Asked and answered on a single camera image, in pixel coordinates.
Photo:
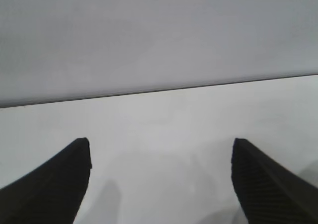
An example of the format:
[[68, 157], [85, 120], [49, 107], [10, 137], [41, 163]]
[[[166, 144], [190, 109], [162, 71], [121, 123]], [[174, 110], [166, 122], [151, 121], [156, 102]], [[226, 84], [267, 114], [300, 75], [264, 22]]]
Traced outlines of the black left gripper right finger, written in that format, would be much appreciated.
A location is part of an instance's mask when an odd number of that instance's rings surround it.
[[250, 224], [316, 224], [318, 189], [270, 158], [246, 139], [236, 138], [231, 179]]

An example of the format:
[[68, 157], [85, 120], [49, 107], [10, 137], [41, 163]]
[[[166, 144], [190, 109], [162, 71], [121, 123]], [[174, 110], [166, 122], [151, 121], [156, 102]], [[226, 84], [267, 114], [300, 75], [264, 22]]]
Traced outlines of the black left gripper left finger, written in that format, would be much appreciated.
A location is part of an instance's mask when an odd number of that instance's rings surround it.
[[87, 138], [78, 138], [0, 190], [2, 224], [72, 224], [92, 169]]

